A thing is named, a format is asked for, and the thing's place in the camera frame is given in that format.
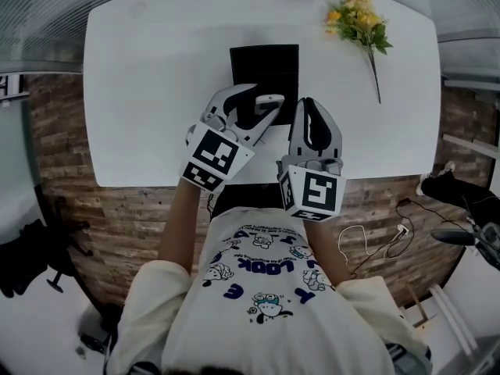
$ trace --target flower stem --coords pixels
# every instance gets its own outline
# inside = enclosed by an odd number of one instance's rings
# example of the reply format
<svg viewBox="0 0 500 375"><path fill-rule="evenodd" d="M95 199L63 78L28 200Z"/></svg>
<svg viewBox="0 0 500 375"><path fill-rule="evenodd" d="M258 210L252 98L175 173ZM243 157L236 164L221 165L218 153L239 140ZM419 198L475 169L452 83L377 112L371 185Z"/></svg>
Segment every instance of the flower stem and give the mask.
<svg viewBox="0 0 500 375"><path fill-rule="evenodd" d="M372 66L373 75L375 76L375 83L377 84L377 97L379 104L382 104L380 100L380 89L378 87L378 77L377 77L377 68L375 67L375 56L373 54L373 47L371 45L363 46L366 54L368 55L368 59L370 60L370 64Z"/></svg>

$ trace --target black frame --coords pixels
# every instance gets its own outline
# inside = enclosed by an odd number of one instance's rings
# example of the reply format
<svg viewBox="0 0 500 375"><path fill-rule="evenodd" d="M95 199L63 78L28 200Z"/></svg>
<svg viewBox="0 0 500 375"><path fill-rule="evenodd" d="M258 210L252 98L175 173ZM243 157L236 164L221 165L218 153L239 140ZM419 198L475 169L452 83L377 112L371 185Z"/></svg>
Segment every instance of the black frame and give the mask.
<svg viewBox="0 0 500 375"><path fill-rule="evenodd" d="M2 76L2 78L5 78L5 85L0 85L0 90L4 90L5 94L0 97L5 97L8 94L7 91L9 90L9 77L7 75L4 75Z"/></svg>
<svg viewBox="0 0 500 375"><path fill-rule="evenodd" d="M234 84L258 84L261 95L278 93L285 97L272 125L291 125L294 121L298 102L298 49L298 45L256 45L229 49ZM253 105L250 110L248 107L238 107L238 120L253 123L255 116L249 113L253 113Z"/></svg>

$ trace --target flower bouquet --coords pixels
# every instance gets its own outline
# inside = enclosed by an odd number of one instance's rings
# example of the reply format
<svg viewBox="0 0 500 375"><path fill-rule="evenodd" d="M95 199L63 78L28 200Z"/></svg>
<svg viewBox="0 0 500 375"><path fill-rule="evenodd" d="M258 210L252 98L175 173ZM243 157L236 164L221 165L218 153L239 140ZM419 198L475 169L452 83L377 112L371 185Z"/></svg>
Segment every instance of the flower bouquet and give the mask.
<svg viewBox="0 0 500 375"><path fill-rule="evenodd" d="M325 21L328 34L337 33L341 39L353 41L368 55L377 84L379 103L380 90L373 54L376 48L386 55L386 49L392 47L385 35L385 23L375 13L371 0L344 0L339 5L331 5Z"/></svg>

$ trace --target white cable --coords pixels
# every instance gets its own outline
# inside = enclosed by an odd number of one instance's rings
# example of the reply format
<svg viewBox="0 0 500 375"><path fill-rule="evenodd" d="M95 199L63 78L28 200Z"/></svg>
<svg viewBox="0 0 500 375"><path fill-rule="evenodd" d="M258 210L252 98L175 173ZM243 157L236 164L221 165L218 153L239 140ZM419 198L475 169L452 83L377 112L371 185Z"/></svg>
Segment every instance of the white cable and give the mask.
<svg viewBox="0 0 500 375"><path fill-rule="evenodd" d="M490 196L490 197L486 197L486 198L483 198L482 200L480 200L479 202L473 202L472 204L479 204L479 203L482 203L484 200L488 200L490 198L500 198L498 196Z"/></svg>
<svg viewBox="0 0 500 375"><path fill-rule="evenodd" d="M338 251L339 251L339 252L340 252L340 253L344 256L344 258L345 258L345 263L346 263L346 264L349 262L349 260L348 260L347 256L344 254L344 252L341 250L341 237L342 237L342 234L343 234L346 230L348 230L348 229L352 229L352 228L361 228L361 229L362 229L362 235L363 235L363 237L365 238L365 252L366 252L366 254L367 254L367 255L372 255L372 254L374 254L374 253L371 253L371 254L370 254L370 253L368 253L368 246L367 246L368 241L366 240L365 228L364 228L364 226L363 226L363 225L352 225L351 227L346 227L346 228L344 228L343 230L341 230L341 233L338 235L338 243L337 243L337 245L338 245Z"/></svg>
<svg viewBox="0 0 500 375"><path fill-rule="evenodd" d="M347 256L344 254L344 252L341 250L341 237L342 237L342 234L347 231L348 229L352 229L352 228L361 228L362 229L362 235L363 237L365 238L365 252L366 252L366 255L374 255L376 252L378 252L379 250L378 249L375 249L375 251L373 253L368 253L368 240L366 239L366 233L365 233L365 228L363 225L352 225L350 227L346 227L344 228L343 230L341 230L341 233L338 235L338 243L337 243L337 246L338 246L338 251L344 256L345 258L345 263L348 264L349 263L349 259L347 258ZM394 236L392 238L392 240L387 243L384 247L387 247L389 245L391 245L392 243L394 243L396 241L396 238L400 237L401 236L401 232L399 232L398 234L396 234L396 236Z"/></svg>

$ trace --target black cable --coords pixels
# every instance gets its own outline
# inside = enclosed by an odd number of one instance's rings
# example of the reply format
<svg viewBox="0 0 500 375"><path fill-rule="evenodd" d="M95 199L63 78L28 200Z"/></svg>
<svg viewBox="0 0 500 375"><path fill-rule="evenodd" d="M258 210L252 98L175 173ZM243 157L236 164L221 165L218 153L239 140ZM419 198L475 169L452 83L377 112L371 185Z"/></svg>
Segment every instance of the black cable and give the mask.
<svg viewBox="0 0 500 375"><path fill-rule="evenodd" d="M389 251L391 250L391 248L393 248L394 246L396 246L396 243L390 245L386 251L386 256L388 259L397 259L398 257L402 256L403 253L409 249L409 246L412 244L413 242L413 238L415 237L415 227L413 226L413 222L412 220L408 217L408 216L403 216L399 211L398 211L398 208L400 207L400 205L397 205L396 206L396 213L401 217L403 218L404 220L408 220L409 221L409 224L410 226L412 227L412 237L409 239L409 242L408 244L405 246L404 249L402 249L398 254L396 255L390 255L389 254Z"/></svg>
<svg viewBox="0 0 500 375"><path fill-rule="evenodd" d="M486 198L483 198L483 200L480 200L479 203L483 202L484 200L488 200L489 199L488 197ZM466 207L467 207L467 212L469 213L470 217L473 219L474 221L474 225L476 224L476 220L474 219L472 213L470 212L470 209L469 209L469 204L467 203L467 200L465 198L464 195L462 195L462 199L463 199L463 202L466 203ZM493 244L489 243L488 241L484 240L483 237L479 234L479 232L477 234L471 234L470 232L467 232L468 234L472 235L473 237L475 238L478 238L479 240L481 240L483 243L485 243L486 245L490 246L491 248L493 248L494 250L496 250L497 252L500 252L500 249L496 248Z"/></svg>
<svg viewBox="0 0 500 375"><path fill-rule="evenodd" d="M372 255L369 255L366 259L364 259L364 261L359 264L355 269L354 271L351 272L351 278L352 279L356 279L358 277L358 274L356 273L357 270L359 270L359 268L364 264L366 263L369 259L371 259L374 255L376 255L380 250L382 250L382 248L384 248L385 246L387 245L383 245L383 246L380 246Z"/></svg>
<svg viewBox="0 0 500 375"><path fill-rule="evenodd" d="M212 215L213 215L213 207L210 205L210 203L213 200L213 193L210 193L209 199L206 202L206 210L209 212L210 215L210 221L212 221Z"/></svg>
<svg viewBox="0 0 500 375"><path fill-rule="evenodd" d="M401 238L398 238L396 240L394 240L392 243L389 244L389 247L387 248L387 251L386 251L386 255L389 259L397 259L399 256L401 256L406 250L408 250L409 246L412 244L413 242L413 238L415 236L415 227L413 226L413 222L412 220L407 217L407 216L403 216L399 211L398 211L398 208L400 207L400 205L398 204L396 206L396 213L403 219L405 220L408 220L409 223L410 223L410 226L412 228L412 237L409 239L409 242L408 244L405 246L404 249L402 249L398 254L396 255L389 255L389 250L391 248L393 248L394 246L396 246L398 244L398 242L401 240ZM352 272L351 272L351 276L352 276L352 279L356 279L358 277L358 274L356 273L356 271L361 268L362 265L364 265L366 262L368 262L368 260L370 260L372 257L374 257L380 250L382 250L382 248L384 247L387 247L388 245L383 245L383 246L380 246L372 255L369 255L366 259L364 259L361 264L359 264Z"/></svg>
<svg viewBox="0 0 500 375"><path fill-rule="evenodd" d="M439 216L439 217L443 220L443 222L442 222L442 223L446 223L446 222L452 223L453 225L456 225L457 227L459 227L459 228L460 228L461 230L463 230L464 232L467 232L468 234L470 234L470 235L472 235L472 236L476 237L476 235L474 235L474 234L470 233L467 229L465 229L465 228L464 228L464 227L462 227L461 225L458 225L456 222L451 221L451 220L447 220L446 218L444 218L444 217L443 217L443 216L442 216L439 212L434 211L433 209L428 209L427 207L424 207L424 206L423 206L423 205L421 205L420 203L417 203L415 200L412 200L412 199L410 199L410 198L409 198L409 200L410 200L410 202L412 202L412 203L414 203L414 204L417 204L417 205L418 205L419 207L421 207L422 209L424 209L424 210L426 210L426 211L429 211L430 213L434 213L434 214L436 214L437 216Z"/></svg>

